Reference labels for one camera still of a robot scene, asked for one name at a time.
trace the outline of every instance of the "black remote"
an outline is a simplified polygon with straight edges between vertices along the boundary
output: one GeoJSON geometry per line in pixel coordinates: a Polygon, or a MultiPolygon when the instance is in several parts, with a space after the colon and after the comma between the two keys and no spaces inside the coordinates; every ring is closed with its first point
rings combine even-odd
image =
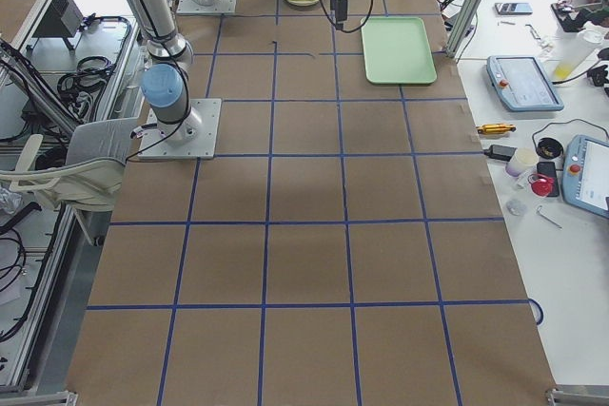
{"type": "Polygon", "coordinates": [[[552,185],[552,192],[550,192],[547,196],[558,197],[558,195],[560,195],[559,179],[556,176],[556,166],[554,165],[554,163],[549,161],[538,162],[537,172],[554,180],[554,185],[552,185]]]}

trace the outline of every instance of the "green tray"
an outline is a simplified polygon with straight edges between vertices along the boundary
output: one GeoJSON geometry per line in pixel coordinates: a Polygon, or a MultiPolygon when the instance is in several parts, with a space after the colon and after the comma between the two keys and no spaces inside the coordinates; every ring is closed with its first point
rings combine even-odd
{"type": "Polygon", "coordinates": [[[370,83],[429,85],[436,81],[421,18],[369,18],[362,28],[362,41],[365,76],[370,83]]]}

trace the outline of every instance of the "yellow liquid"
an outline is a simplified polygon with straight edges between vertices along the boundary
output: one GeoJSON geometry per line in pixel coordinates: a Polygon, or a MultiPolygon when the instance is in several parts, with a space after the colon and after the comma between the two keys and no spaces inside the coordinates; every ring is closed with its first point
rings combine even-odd
{"type": "Polygon", "coordinates": [[[565,64],[558,64],[556,69],[554,70],[554,76],[559,81],[566,80],[572,71],[573,68],[571,66],[567,66],[565,64]]]}

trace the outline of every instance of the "plastic bag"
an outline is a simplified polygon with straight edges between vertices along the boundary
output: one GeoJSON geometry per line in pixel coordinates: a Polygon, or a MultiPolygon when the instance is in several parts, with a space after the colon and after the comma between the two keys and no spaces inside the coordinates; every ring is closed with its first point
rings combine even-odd
{"type": "Polygon", "coordinates": [[[21,194],[10,192],[0,186],[0,209],[8,214],[13,214],[21,204],[21,194]]]}

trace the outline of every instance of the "blue device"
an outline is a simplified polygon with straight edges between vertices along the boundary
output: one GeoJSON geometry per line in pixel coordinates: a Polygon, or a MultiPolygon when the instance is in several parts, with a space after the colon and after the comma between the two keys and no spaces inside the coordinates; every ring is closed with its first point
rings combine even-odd
{"type": "Polygon", "coordinates": [[[567,147],[564,157],[564,200],[609,219],[609,143],[578,135],[567,147]]]}
{"type": "Polygon", "coordinates": [[[560,111],[562,100],[534,56],[490,56],[486,71],[510,111],[560,111]]]}

